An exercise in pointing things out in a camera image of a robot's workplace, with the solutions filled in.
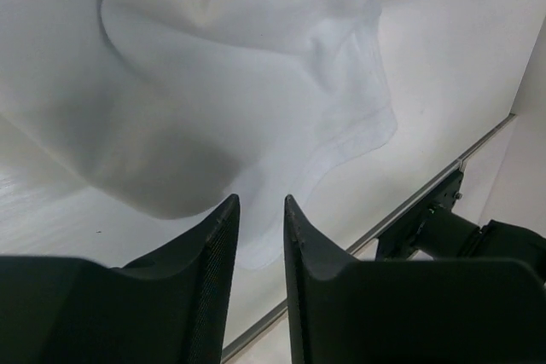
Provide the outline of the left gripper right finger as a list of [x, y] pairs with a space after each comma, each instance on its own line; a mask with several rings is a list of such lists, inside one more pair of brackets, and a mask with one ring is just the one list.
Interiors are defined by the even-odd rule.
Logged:
[[284, 205], [295, 363], [542, 363], [545, 289], [514, 259], [362, 261]]

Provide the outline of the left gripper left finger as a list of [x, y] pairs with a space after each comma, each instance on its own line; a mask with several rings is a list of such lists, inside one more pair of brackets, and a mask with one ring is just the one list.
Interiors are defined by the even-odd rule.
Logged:
[[230, 195], [195, 227], [121, 268], [2, 257], [2, 362], [220, 362], [239, 220], [239, 198]]

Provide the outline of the white skirt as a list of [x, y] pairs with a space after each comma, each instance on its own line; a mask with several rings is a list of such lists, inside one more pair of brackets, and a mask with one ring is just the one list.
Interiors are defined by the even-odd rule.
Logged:
[[161, 219], [241, 199], [238, 263], [281, 202], [397, 123], [378, 0], [1, 0], [1, 114], [91, 186]]

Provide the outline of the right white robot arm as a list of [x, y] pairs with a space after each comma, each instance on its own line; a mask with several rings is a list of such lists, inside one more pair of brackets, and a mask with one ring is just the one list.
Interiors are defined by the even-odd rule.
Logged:
[[545, 262], [545, 238], [530, 229], [494, 220], [480, 227], [441, 207], [429, 209], [421, 219], [414, 246], [436, 258], [506, 257], [530, 265]]

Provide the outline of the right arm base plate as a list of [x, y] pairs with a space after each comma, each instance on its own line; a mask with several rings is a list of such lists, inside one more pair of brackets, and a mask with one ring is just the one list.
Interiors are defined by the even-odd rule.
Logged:
[[442, 182], [419, 199], [378, 236], [376, 261], [409, 259], [416, 252], [417, 237], [426, 220], [437, 210], [451, 211], [457, 202], [464, 174], [460, 170], [451, 172]]

